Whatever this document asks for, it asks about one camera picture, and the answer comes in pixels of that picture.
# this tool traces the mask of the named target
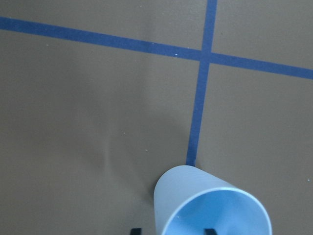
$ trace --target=gray floor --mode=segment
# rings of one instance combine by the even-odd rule
[[[206,1],[2,1],[0,16],[201,48]],[[313,2],[219,0],[213,51],[313,69]],[[0,234],[155,234],[199,63],[0,31]],[[313,81],[211,65],[197,166],[313,231]]]

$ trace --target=blue tape line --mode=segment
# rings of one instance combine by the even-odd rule
[[[201,59],[199,64],[196,97],[191,121],[186,165],[195,166],[196,163],[201,129],[201,120],[205,100],[206,84],[208,80],[210,56],[213,43],[216,7],[217,0],[208,0],[206,7]]]
[[[266,61],[246,59],[246,58],[241,58],[241,57],[236,57],[236,56],[231,56],[231,55],[212,53],[211,63],[238,67],[238,68],[243,68],[243,69],[249,69],[249,70],[272,72],[272,73],[278,73],[282,75],[313,79],[313,70],[310,70],[310,69],[276,64],[276,63],[266,62]]]
[[[0,17],[0,29],[107,47],[134,50],[145,53],[165,55],[188,60],[199,61],[201,55],[201,51],[196,49],[146,42],[136,39],[117,37],[108,34],[83,31],[44,23],[10,19],[6,17]]]

